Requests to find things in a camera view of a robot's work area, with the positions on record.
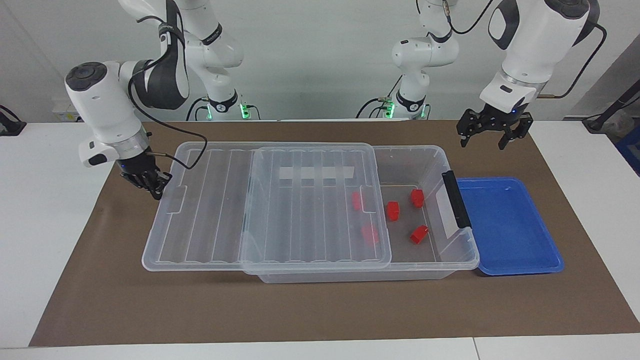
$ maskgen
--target blue plastic tray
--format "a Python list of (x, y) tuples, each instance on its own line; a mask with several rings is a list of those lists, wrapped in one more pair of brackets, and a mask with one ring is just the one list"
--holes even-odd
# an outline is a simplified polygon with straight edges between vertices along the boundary
[(547, 274), (564, 269), (560, 255), (524, 184), (512, 177), (459, 179), (482, 272)]

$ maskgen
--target red object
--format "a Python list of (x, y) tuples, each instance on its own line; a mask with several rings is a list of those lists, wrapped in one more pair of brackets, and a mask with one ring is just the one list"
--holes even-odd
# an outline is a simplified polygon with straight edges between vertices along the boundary
[(424, 237), (427, 236), (428, 233), (429, 233), (428, 227), (426, 227), (425, 225), (419, 226), (413, 232), (413, 234), (411, 234), (411, 241), (413, 241), (417, 245), (422, 242), (422, 239), (424, 239)]
[(380, 239), (378, 238), (378, 230), (373, 225), (364, 225), (360, 230), (362, 232), (362, 237), (370, 246), (374, 246), (380, 242)]
[(416, 208), (421, 208), (424, 205), (424, 192), (420, 189), (414, 189), (411, 191), (411, 202)]
[(351, 193), (351, 203), (353, 204), (353, 209), (360, 211), (362, 209), (362, 203), (360, 200), (360, 193), (354, 192)]
[(398, 204), (398, 201), (390, 201), (387, 204), (387, 216), (391, 221), (397, 221), (400, 218), (400, 204)]

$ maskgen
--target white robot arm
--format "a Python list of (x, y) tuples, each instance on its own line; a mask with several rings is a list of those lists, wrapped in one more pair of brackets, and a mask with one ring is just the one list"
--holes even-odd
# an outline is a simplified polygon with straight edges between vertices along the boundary
[[(134, 18), (158, 14), (164, 0), (118, 0)], [(238, 67), (244, 50), (223, 30), (210, 0), (174, 0), (184, 21), (186, 65), (202, 80), (207, 90), (213, 120), (246, 119), (243, 96), (234, 88), (226, 69)]]
[(452, 64), (460, 51), (458, 41), (447, 23), (442, 1), (420, 2), (420, 23), (428, 34), (426, 37), (402, 40), (393, 48), (394, 64), (402, 71), (402, 83), (392, 95), (393, 112), (390, 117), (419, 117), (429, 89), (429, 75), (424, 68)]
[(599, 14), (597, 0), (503, 0), (493, 12), (489, 34), (507, 56), (480, 94), (484, 109), (479, 113), (468, 109), (458, 122), (462, 146), (486, 130), (504, 132), (498, 144), (501, 150), (526, 136), (533, 119), (524, 110), (547, 84), (554, 67), (591, 32)]
[(177, 109), (189, 96), (189, 66), (205, 83), (214, 120), (245, 119), (248, 112), (225, 70), (240, 65), (243, 52), (223, 33), (209, 0), (119, 1), (138, 22), (158, 22), (162, 56), (84, 63), (68, 73), (65, 87), (93, 131), (80, 145), (81, 161), (87, 167), (117, 161), (122, 177), (160, 199), (171, 175), (156, 166), (133, 97), (148, 108)]

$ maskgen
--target cable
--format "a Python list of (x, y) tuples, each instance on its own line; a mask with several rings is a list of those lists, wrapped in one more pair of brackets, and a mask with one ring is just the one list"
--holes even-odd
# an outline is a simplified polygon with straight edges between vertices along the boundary
[(22, 122), (20, 120), (20, 118), (18, 117), (18, 115), (16, 115), (13, 111), (9, 110), (6, 106), (4, 105), (0, 105), (0, 109), (4, 110), (7, 112), (7, 114), (13, 116), (15, 118), (15, 120), (18, 120), (18, 122)]
[(443, 0), (442, 1), (442, 5), (444, 7), (444, 13), (447, 16), (447, 22), (449, 23), (449, 26), (451, 27), (451, 31), (453, 31), (454, 33), (458, 34), (458, 35), (464, 35), (469, 33), (471, 30), (474, 29), (474, 27), (476, 25), (478, 25), (478, 22), (480, 22), (480, 20), (483, 18), (484, 14), (486, 13), (487, 10), (489, 10), (489, 6), (491, 6), (491, 3), (493, 2), (493, 0), (489, 0), (489, 2), (486, 4), (486, 6), (484, 7), (484, 10), (482, 10), (482, 12), (480, 13), (480, 16), (476, 19), (476, 21), (473, 23), (473, 25), (471, 25), (470, 28), (466, 29), (465, 31), (458, 31), (454, 26), (453, 23), (451, 22), (451, 11), (449, 9), (449, 2), (447, 2), (447, 0)]
[[(391, 91), (389, 91), (389, 94), (387, 94), (387, 97), (390, 97), (391, 94), (393, 94), (394, 90), (396, 89), (396, 86), (398, 86), (398, 84), (400, 84), (400, 80), (402, 80), (402, 75), (400, 75), (398, 77), (398, 80), (396, 80), (396, 83), (394, 84), (394, 87), (391, 88)], [(376, 118), (378, 118), (380, 116), (380, 111), (381, 111), (381, 109), (378, 110), (378, 113), (376, 114)]]
[(258, 109), (258, 107), (256, 105), (247, 105), (246, 108), (247, 109), (255, 109), (255, 112), (258, 113), (258, 120), (262, 120), (262, 117), (260, 116), (260, 109)]
[(360, 114), (362, 114), (362, 112), (366, 109), (367, 106), (369, 106), (371, 103), (376, 102), (376, 101), (380, 101), (377, 97), (373, 98), (369, 101), (367, 101), (364, 105), (362, 105), (362, 107), (360, 108), (360, 111), (358, 111), (358, 115), (356, 115), (356, 119), (360, 118)]
[(207, 113), (209, 112), (209, 107), (208, 106), (201, 106), (199, 108), (196, 109), (196, 121), (198, 121), (198, 111), (200, 110), (207, 110)]
[(164, 22), (164, 20), (163, 20), (163, 19), (160, 19), (159, 17), (157, 17), (157, 16), (153, 16), (153, 15), (149, 15), (149, 16), (141, 17), (140, 19), (136, 20), (136, 22), (139, 24), (139, 23), (141, 23), (141, 22), (143, 22), (143, 21), (145, 21), (145, 20), (151, 20), (151, 19), (153, 19), (153, 20), (158, 20), (160, 23)]
[(174, 44), (169, 45), (166, 48), (166, 51), (164, 52), (164, 54), (162, 54), (162, 56), (160, 56), (160, 58), (158, 58), (157, 60), (146, 64), (142, 69), (138, 70), (137, 72), (135, 72), (131, 76), (131, 79), (129, 79), (129, 84), (127, 85), (127, 93), (129, 94), (129, 99), (131, 100), (131, 103), (133, 104), (133, 106), (136, 109), (138, 109), (138, 111), (140, 111), (140, 113), (142, 113), (142, 115), (148, 117), (151, 121), (155, 122), (156, 124), (159, 124), (159, 125), (162, 125), (164, 127), (167, 127), (168, 129), (171, 129), (171, 130), (174, 130), (174, 131), (178, 131), (180, 133), (184, 133), (184, 134), (187, 134), (187, 135), (197, 136), (197, 137), (199, 137), (199, 138), (204, 140), (204, 145), (202, 146), (202, 150), (200, 151), (200, 154), (198, 154), (198, 157), (193, 162), (193, 164), (191, 164), (191, 166), (187, 166), (182, 161), (174, 158), (173, 156), (171, 156), (171, 155), (169, 155), (167, 153), (163, 153), (163, 152), (148, 152), (147, 153), (147, 154), (153, 155), (153, 156), (163, 156), (165, 158), (170, 158), (171, 160), (173, 160), (173, 161), (177, 162), (178, 164), (182, 165), (185, 169), (191, 170), (192, 168), (194, 168), (198, 164), (198, 162), (202, 158), (202, 155), (204, 155), (204, 152), (207, 149), (207, 144), (209, 143), (207, 137), (202, 135), (202, 134), (194, 133), (192, 131), (184, 130), (184, 129), (181, 129), (179, 127), (175, 127), (173, 125), (169, 125), (169, 124), (165, 124), (164, 122), (161, 122), (160, 120), (158, 120), (155, 117), (149, 115), (145, 110), (143, 110), (140, 107), (140, 105), (138, 105), (138, 103), (136, 102), (136, 100), (133, 97), (133, 87), (132, 87), (132, 85), (133, 85), (133, 82), (134, 82), (134, 79), (136, 78), (136, 76), (142, 74), (143, 72), (147, 71), (148, 69), (151, 69), (152, 67), (156, 66), (161, 61), (164, 61), (167, 58), (167, 56), (169, 55), (169, 53), (171, 52), (173, 46), (175, 46), (175, 45)]
[[(620, 111), (620, 110), (622, 110), (622, 109), (624, 109), (624, 108), (627, 108), (627, 107), (629, 107), (629, 106), (633, 105), (633, 104), (634, 104), (635, 102), (637, 102), (638, 100), (640, 100), (640, 96), (638, 96), (638, 97), (636, 97), (634, 100), (631, 100), (631, 101), (629, 101), (628, 103), (624, 104), (624, 106), (622, 106), (620, 109), (618, 109), (618, 111)], [(583, 118), (581, 121), (585, 121), (585, 120), (593, 119), (593, 118), (595, 118), (595, 117), (602, 116), (603, 114), (604, 114), (604, 113), (599, 113), (599, 114), (596, 114), (596, 115), (591, 115), (591, 116), (589, 116), (589, 117), (585, 117), (585, 118)]]
[(622, 106), (622, 107), (620, 108), (620, 110), (622, 110), (622, 109), (624, 109), (624, 108), (626, 108), (626, 107), (629, 107), (629, 106), (633, 105), (633, 104), (634, 104), (636, 101), (638, 101), (638, 100), (640, 100), (640, 96), (638, 96), (638, 97), (636, 97), (634, 100), (632, 100), (632, 101), (630, 101), (630, 102), (626, 103), (624, 106)]
[(375, 108), (375, 109), (371, 110), (371, 113), (369, 114), (369, 119), (371, 119), (371, 117), (373, 116), (373, 112), (374, 111), (376, 111), (376, 110), (384, 110), (385, 108), (386, 108), (386, 106), (380, 106), (378, 108)]
[(427, 112), (427, 118), (425, 120), (429, 120), (429, 115), (431, 115), (431, 104), (427, 104), (425, 106), (429, 106), (429, 112)]
[(602, 39), (600, 40), (600, 43), (598, 44), (598, 46), (596, 46), (593, 53), (591, 53), (591, 56), (589, 56), (587, 61), (584, 63), (584, 65), (582, 66), (582, 69), (580, 69), (580, 72), (578, 72), (578, 76), (575, 77), (575, 79), (573, 80), (573, 83), (571, 84), (571, 86), (569, 86), (569, 89), (565, 91), (564, 94), (562, 95), (550, 95), (550, 94), (540, 95), (539, 96), (540, 99), (562, 99), (563, 97), (569, 95), (569, 93), (573, 90), (575, 85), (580, 80), (580, 77), (582, 77), (582, 74), (587, 69), (587, 66), (589, 66), (589, 63), (591, 63), (591, 60), (593, 60), (593, 58), (596, 56), (600, 48), (604, 45), (604, 42), (607, 40), (607, 30), (600, 24), (595, 24), (594, 26), (596, 29), (602, 31)]
[(205, 98), (201, 97), (201, 98), (197, 99), (196, 101), (194, 101), (193, 103), (191, 103), (191, 106), (189, 107), (189, 111), (187, 111), (187, 118), (184, 121), (189, 121), (189, 119), (191, 118), (191, 112), (193, 111), (193, 109), (196, 107), (196, 105), (200, 101), (206, 101), (206, 100), (205, 100)]

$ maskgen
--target brown mat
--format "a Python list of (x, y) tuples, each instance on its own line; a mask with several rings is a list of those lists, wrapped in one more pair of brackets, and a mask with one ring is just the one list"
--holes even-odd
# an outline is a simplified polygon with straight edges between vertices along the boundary
[[(186, 124), (216, 141), (436, 144), (458, 177), (515, 176), (529, 189), (566, 268), (553, 275), (439, 281), (263, 284), (242, 272), (151, 273), (141, 265), (157, 202), (112, 171), (30, 346), (368, 340), (640, 332), (530, 137), (460, 148), (455, 122)], [(193, 140), (155, 124), (171, 151)], [(160, 166), (169, 169), (169, 161)]]

